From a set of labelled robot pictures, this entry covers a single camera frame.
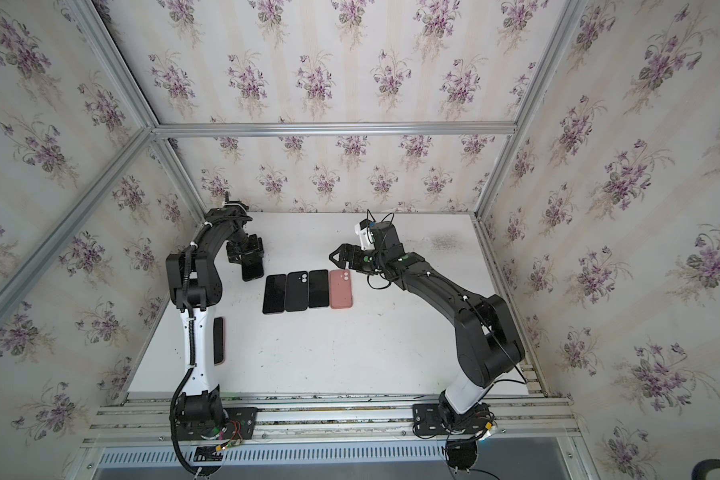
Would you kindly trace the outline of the pink-cased phone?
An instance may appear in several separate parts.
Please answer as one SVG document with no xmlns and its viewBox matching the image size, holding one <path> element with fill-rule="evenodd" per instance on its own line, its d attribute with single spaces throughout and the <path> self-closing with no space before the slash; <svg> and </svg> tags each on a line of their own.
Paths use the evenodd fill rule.
<svg viewBox="0 0 720 480">
<path fill-rule="evenodd" d="M 213 321 L 213 363 L 221 365 L 225 361 L 225 319 L 216 317 Z"/>
<path fill-rule="evenodd" d="M 325 308 L 330 305 L 329 272 L 326 269 L 308 272 L 308 307 Z"/>
</svg>

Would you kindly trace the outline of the pink phone case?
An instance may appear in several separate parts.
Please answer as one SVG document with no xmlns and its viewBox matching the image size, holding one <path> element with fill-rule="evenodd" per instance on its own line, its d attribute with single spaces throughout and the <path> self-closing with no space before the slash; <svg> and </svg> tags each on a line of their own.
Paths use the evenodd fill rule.
<svg viewBox="0 0 720 480">
<path fill-rule="evenodd" d="M 353 306 L 352 277 L 346 269 L 329 272 L 329 302 L 332 309 L 348 309 Z"/>
</svg>

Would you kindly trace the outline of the black phone case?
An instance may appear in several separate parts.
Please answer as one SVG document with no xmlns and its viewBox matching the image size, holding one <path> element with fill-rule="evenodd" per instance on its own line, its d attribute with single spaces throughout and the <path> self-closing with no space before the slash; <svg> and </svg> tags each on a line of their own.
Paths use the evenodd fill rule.
<svg viewBox="0 0 720 480">
<path fill-rule="evenodd" d="M 309 280 L 307 271 L 290 272 L 286 276 L 285 310 L 300 312 L 308 309 Z"/>
</svg>

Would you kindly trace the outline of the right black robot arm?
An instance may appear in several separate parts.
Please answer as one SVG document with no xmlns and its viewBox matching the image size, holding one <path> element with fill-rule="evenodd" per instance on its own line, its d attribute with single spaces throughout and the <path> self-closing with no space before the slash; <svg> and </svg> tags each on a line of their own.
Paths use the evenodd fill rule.
<svg viewBox="0 0 720 480">
<path fill-rule="evenodd" d="M 380 276 L 424 300 L 454 328 L 457 379 L 440 395 L 444 418 L 471 413 L 500 376 L 519 366 L 525 348 L 506 301 L 472 292 L 439 273 L 420 254 L 405 249 L 391 221 L 363 220 L 360 243 L 343 243 L 329 254 L 340 269 Z"/>
</svg>

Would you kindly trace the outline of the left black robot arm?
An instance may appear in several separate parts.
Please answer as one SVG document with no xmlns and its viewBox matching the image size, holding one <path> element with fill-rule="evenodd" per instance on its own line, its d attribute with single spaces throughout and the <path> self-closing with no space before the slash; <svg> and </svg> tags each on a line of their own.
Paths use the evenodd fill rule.
<svg viewBox="0 0 720 480">
<path fill-rule="evenodd" d="M 175 426 L 215 431 L 228 422 L 214 371 L 214 308 L 223 296 L 215 259 L 225 249 L 228 261 L 241 267 L 243 281 L 263 276 L 263 241 L 245 231 L 252 221 L 248 210 L 244 203 L 230 200 L 209 210 L 194 239 L 166 258 L 170 300 L 184 334 L 186 368 L 171 400 L 169 418 Z"/>
</svg>

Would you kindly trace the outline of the white vented grille strip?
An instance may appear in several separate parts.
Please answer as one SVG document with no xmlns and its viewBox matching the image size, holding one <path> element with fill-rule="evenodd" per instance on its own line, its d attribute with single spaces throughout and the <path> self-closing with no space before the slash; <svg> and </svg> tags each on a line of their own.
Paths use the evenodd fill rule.
<svg viewBox="0 0 720 480">
<path fill-rule="evenodd" d="M 279 466 L 345 463 L 444 461 L 445 446 L 436 440 L 344 443 L 246 444 L 221 453 L 207 447 L 184 447 L 192 466 Z M 100 469 L 171 468 L 180 462 L 172 447 L 109 447 Z"/>
</svg>

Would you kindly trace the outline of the aluminium frame cage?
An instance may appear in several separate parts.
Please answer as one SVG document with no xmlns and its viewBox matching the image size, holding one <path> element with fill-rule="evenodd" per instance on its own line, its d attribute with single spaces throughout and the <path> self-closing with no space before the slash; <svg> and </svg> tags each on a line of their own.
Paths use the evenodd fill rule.
<svg viewBox="0 0 720 480">
<path fill-rule="evenodd" d="M 208 123 L 165 124 L 160 122 L 137 84 L 132 70 L 122 56 L 115 40 L 90 1 L 71 1 L 70 13 L 88 45 L 103 64 L 105 73 L 123 95 L 126 106 L 133 111 L 140 125 L 137 133 L 117 152 L 94 182 L 86 187 L 78 199 L 42 238 L 33 252 L 19 264 L 16 272 L 0 288 L 0 326 L 20 300 L 38 283 L 40 276 L 51 266 L 56 255 L 81 229 L 93 211 L 102 203 L 107 189 L 148 147 L 167 169 L 167 176 L 188 203 L 190 212 L 200 220 L 205 205 L 197 189 L 191 184 L 184 163 L 178 158 L 169 141 L 172 138 L 211 138 L 214 136 L 278 137 L 292 134 L 303 137 L 369 135 L 392 136 L 402 134 L 497 134 L 507 140 L 493 173 L 484 185 L 472 215 L 481 220 L 495 203 L 501 184 L 508 176 L 512 156 L 527 133 L 536 111 L 546 93 L 565 51 L 578 27 L 586 7 L 584 1 L 566 1 L 556 21 L 551 37 L 537 65 L 535 75 L 514 120 L 502 121 L 433 121 L 433 122 L 296 122 L 296 123 Z"/>
</svg>

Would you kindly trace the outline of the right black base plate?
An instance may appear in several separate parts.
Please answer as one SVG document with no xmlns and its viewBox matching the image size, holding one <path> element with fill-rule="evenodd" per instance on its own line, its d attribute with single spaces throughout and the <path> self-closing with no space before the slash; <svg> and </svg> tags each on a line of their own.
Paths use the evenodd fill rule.
<svg viewBox="0 0 720 480">
<path fill-rule="evenodd" d="M 419 403 L 412 407 L 412 432 L 423 439 L 446 435 L 481 436 L 495 424 L 495 415 L 487 404 L 479 403 L 464 414 L 447 404 Z"/>
</svg>

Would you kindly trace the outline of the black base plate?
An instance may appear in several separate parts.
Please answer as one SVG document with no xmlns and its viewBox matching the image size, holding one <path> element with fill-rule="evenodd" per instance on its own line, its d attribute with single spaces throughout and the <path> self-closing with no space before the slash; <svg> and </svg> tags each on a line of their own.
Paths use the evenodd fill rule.
<svg viewBox="0 0 720 480">
<path fill-rule="evenodd" d="M 250 440 L 253 437 L 258 412 L 256 407 L 225 407 L 219 425 L 213 421 L 178 422 L 175 437 L 179 442 Z"/>
<path fill-rule="evenodd" d="M 446 435 L 481 436 L 495 424 L 495 415 L 487 404 L 479 403 L 464 414 L 447 404 L 419 403 L 412 407 L 412 432 L 423 439 Z"/>
</svg>

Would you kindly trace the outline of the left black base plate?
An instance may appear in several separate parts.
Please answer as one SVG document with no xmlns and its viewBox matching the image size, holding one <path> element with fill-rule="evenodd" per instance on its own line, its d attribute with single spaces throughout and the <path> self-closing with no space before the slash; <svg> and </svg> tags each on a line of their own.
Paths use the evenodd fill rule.
<svg viewBox="0 0 720 480">
<path fill-rule="evenodd" d="M 253 437 L 258 412 L 256 407 L 225 407 L 219 425 L 213 421 L 178 422 L 175 437 L 179 442 L 250 440 Z"/>
</svg>

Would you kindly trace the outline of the aluminium rail base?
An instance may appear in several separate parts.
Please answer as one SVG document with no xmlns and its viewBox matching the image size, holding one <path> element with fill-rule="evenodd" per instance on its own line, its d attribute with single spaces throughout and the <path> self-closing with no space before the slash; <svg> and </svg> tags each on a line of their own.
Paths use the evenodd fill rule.
<svg viewBox="0 0 720 480">
<path fill-rule="evenodd" d="M 413 407 L 436 395 L 227 396 L 225 407 L 255 408 L 252 444 L 404 440 L 412 434 Z M 500 438 L 581 437 L 584 430 L 570 402 L 542 396 L 485 399 Z M 168 446 L 169 403 L 134 397 L 100 407 L 83 433 L 86 447 Z"/>
</svg>

